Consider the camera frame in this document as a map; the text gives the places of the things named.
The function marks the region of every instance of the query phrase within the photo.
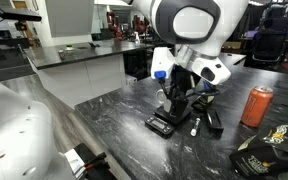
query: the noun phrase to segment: workshop room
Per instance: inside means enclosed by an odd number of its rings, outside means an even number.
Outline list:
[[[0,180],[288,180],[288,0],[0,0]]]

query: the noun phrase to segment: orange soda can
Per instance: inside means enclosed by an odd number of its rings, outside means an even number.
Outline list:
[[[241,121],[251,127],[259,127],[273,99],[273,89],[257,86],[250,92]]]

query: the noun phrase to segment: black countertop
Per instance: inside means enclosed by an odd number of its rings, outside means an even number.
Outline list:
[[[169,139],[163,139],[144,126],[160,106],[155,98],[159,84],[148,78],[75,106],[92,132],[116,158],[132,179],[203,180],[243,179],[232,169],[229,154],[257,130],[240,124],[250,90],[257,85],[272,87],[275,95],[288,97],[288,90],[276,88],[288,75],[233,66],[242,56],[221,55],[231,70],[231,78],[218,86],[215,108],[224,126],[220,139],[202,121],[196,137],[190,131],[198,114],[182,123]],[[271,104],[260,130],[288,123],[288,107]]]
[[[101,47],[91,48],[89,43],[72,44],[73,51],[66,51],[65,45],[26,49],[25,52],[36,69],[47,69],[81,61],[94,60],[101,57],[123,54],[130,51],[154,48],[154,45],[141,43],[136,46],[133,42],[119,40],[94,41]],[[61,60],[58,51],[64,50],[65,59]]]

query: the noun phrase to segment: black bag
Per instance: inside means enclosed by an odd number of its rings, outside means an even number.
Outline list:
[[[230,159],[235,169],[246,178],[274,176],[288,171],[288,125],[249,138],[230,155]]]

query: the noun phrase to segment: gray marble surface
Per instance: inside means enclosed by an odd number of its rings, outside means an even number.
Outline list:
[[[249,92],[265,85],[288,97],[288,90],[274,87],[278,80],[288,82],[288,75],[232,65],[241,58],[220,56],[232,71],[231,78],[218,86],[221,94],[212,106],[225,128],[221,138],[213,136],[204,121],[197,136],[190,136],[198,116],[195,111],[169,139],[147,129],[144,120],[160,106],[155,98],[160,86],[149,78],[79,104],[75,110],[132,179],[243,179],[228,156],[258,131],[240,124]],[[288,123],[288,107],[271,104],[259,129],[284,123]]]
[[[93,43],[100,45],[100,47],[91,48],[89,43],[78,43],[72,44],[74,48],[73,51],[66,51],[66,46],[60,45],[26,49],[25,53],[34,66],[38,70],[41,70],[81,61],[94,60],[101,57],[123,54],[130,51],[154,48],[154,45],[151,44],[141,43],[136,46],[134,42],[119,40],[94,41]],[[65,59],[60,59],[58,55],[59,50],[64,50]]]

